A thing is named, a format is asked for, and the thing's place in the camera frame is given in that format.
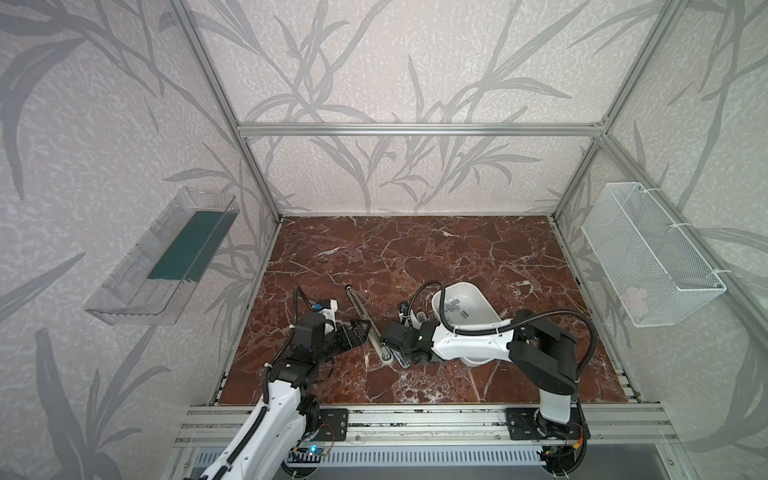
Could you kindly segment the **clear plastic wall bin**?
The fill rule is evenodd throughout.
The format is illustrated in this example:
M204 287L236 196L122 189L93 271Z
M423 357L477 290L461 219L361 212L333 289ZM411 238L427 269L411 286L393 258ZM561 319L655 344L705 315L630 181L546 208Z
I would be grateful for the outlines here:
M181 188L84 310L112 326L175 324L239 213L233 194Z

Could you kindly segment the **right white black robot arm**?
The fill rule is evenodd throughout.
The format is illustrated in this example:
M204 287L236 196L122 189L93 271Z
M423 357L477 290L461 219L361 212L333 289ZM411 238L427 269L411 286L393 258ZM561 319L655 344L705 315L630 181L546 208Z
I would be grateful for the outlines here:
M539 391L539 406L528 428L537 439L586 440L586 422L577 420L581 375L597 350L594 322L582 312L521 309L507 320L469 282L423 284L400 306L400 319L381 336L401 366L460 360L469 366L506 361Z

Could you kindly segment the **beige black long stapler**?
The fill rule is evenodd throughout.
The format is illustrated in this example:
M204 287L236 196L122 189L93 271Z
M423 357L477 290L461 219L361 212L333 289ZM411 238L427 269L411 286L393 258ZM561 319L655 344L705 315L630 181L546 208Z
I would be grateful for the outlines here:
M387 366L391 365L394 360L394 355L390 348L383 344L379 330L367 312L360 296L351 285L346 285L345 291L356 313L360 317L360 320L367 327L368 340L378 355L381 363Z

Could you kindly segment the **green circuit board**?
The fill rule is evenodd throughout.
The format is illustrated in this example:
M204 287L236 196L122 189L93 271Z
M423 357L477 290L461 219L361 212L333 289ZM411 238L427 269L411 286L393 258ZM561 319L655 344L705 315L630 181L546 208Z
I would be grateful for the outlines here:
M299 446L291 452L291 457L299 463L319 463L330 455L331 445Z

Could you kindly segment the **white oval tray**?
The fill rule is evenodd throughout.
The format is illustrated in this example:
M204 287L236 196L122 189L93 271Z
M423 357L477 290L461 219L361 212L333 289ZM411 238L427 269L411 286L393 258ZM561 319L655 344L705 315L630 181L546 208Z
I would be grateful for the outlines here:
M479 367L494 360L508 360L507 343L512 339L512 332L498 333L502 320L491 304L479 290L469 282L460 282L445 288L447 294L444 313L439 308L442 298L440 291L431 299L433 313L438 320L444 319L457 330L479 331L490 329L490 334L467 336L452 333L440 324L433 336L433 352L441 360L461 360L469 367ZM446 304L453 298L460 300L461 309L448 311ZM461 311L468 313L468 318L461 316Z

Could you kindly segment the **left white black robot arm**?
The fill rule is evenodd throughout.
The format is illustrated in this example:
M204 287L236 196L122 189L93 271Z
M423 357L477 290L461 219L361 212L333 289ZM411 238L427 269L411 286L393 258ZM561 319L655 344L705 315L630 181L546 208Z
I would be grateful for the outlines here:
M294 465L296 448L304 440L333 430L321 422L311 388L322 364L368 341L372 323L338 321L334 300L312 302L299 286L292 302L291 333L265 364L259 402L223 453L200 474L202 479L271 479L278 471L291 479L307 479L317 470L317 453L312 462Z

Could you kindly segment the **small blue stapler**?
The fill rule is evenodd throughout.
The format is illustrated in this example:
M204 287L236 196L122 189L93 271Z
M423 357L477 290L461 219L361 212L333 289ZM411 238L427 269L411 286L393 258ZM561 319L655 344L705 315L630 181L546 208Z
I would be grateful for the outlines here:
M403 357L399 352L393 351L393 356L402 368L408 369L411 366L411 361L408 358Z

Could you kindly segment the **pink object in basket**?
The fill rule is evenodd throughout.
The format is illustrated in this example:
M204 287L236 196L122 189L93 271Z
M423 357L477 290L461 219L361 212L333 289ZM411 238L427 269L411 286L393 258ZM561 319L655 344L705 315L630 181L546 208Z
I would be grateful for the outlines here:
M629 287L621 295L621 299L628 309L640 310L647 308L648 292L644 288Z

